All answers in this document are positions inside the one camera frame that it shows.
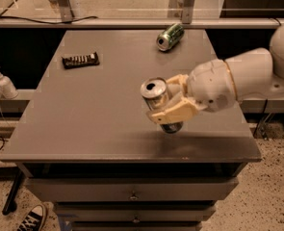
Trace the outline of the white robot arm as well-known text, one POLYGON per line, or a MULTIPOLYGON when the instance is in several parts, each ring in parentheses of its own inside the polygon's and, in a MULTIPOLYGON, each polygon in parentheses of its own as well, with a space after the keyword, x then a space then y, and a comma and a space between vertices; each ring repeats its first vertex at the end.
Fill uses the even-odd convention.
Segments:
POLYGON ((148 118, 161 126, 191 119, 198 112, 218 112, 247 98, 270 98, 284 93, 284 24, 257 48, 225 60, 213 59, 188 74, 167 80, 146 80, 141 95, 148 118))

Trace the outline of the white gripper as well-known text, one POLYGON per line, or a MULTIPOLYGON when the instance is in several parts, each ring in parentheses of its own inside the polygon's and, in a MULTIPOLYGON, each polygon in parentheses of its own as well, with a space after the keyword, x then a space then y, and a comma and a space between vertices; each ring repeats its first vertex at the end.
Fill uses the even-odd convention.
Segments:
POLYGON ((168 89, 174 95, 162 108, 148 111, 147 117, 156 124, 183 122, 200 111, 218 112, 232 107, 236 101, 227 63, 215 59, 200 64, 189 74, 178 74, 167 79, 168 89))

